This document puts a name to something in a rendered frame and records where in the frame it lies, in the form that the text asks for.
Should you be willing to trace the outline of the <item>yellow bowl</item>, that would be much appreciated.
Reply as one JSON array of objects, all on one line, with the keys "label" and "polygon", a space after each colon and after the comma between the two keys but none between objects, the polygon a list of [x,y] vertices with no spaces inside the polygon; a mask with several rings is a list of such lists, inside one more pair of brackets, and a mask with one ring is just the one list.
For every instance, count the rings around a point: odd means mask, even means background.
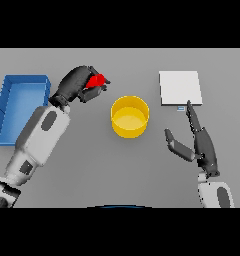
[{"label": "yellow bowl", "polygon": [[150,117],[147,103],[138,96],[122,96],[112,105],[110,120],[114,132],[125,139],[144,133]]}]

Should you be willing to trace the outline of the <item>blue tray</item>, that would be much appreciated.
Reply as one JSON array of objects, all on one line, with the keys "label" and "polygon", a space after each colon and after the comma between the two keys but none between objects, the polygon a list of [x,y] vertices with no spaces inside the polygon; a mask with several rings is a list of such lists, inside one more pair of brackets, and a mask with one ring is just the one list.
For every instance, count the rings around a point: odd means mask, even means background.
[{"label": "blue tray", "polygon": [[0,146],[14,146],[39,106],[47,106],[51,83],[47,75],[5,75],[0,91]]}]

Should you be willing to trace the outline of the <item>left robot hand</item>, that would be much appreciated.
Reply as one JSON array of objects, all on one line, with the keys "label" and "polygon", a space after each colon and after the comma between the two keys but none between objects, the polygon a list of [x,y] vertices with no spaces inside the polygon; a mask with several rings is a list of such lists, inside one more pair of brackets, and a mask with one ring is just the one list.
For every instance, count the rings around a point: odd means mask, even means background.
[{"label": "left robot hand", "polygon": [[78,98],[82,103],[100,95],[107,90],[110,81],[102,86],[86,88],[86,84],[92,75],[101,74],[93,66],[78,66],[72,69],[60,82],[57,91],[49,98],[49,102],[55,107],[65,107]]}]

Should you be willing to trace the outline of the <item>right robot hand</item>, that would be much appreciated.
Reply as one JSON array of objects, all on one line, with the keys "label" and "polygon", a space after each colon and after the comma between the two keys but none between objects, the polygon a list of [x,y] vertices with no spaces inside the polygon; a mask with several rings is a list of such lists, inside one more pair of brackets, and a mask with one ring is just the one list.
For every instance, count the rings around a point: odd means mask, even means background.
[{"label": "right robot hand", "polygon": [[165,129],[164,132],[168,149],[173,154],[188,162],[196,160],[197,165],[206,173],[207,178],[218,177],[220,171],[218,170],[217,157],[212,139],[206,128],[200,125],[190,100],[187,101],[186,115],[194,138],[194,149],[176,140],[170,129]]}]

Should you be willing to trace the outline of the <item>red beaker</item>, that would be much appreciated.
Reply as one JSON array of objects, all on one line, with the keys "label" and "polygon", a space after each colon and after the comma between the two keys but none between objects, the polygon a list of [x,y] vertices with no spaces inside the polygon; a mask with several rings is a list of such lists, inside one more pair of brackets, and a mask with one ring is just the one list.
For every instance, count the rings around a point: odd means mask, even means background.
[{"label": "red beaker", "polygon": [[106,83],[106,79],[103,74],[95,74],[89,78],[86,84],[86,88],[94,88],[94,87],[102,86],[105,83]]}]

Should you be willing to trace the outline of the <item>pale square measuring scale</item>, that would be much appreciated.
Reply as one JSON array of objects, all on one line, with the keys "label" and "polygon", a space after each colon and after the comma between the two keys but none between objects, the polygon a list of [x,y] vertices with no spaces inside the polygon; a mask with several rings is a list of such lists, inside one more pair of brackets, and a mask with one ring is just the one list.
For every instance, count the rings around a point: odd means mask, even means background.
[{"label": "pale square measuring scale", "polygon": [[160,71],[159,86],[162,106],[203,105],[197,71]]}]

